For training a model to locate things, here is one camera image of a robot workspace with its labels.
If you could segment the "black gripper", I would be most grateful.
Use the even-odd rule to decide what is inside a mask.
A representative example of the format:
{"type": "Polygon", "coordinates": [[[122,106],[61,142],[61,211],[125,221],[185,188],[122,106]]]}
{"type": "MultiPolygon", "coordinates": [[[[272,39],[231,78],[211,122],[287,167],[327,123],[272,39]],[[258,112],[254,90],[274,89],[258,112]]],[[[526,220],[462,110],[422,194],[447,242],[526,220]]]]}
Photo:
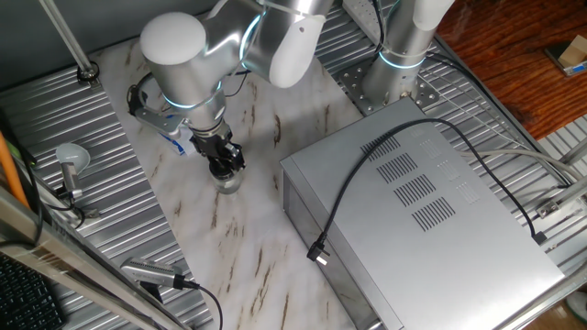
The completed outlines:
{"type": "Polygon", "coordinates": [[[225,121],[208,130],[190,128],[193,136],[190,142],[202,157],[226,158],[231,170],[241,171],[246,162],[239,144],[230,142],[232,132],[225,121]]]}

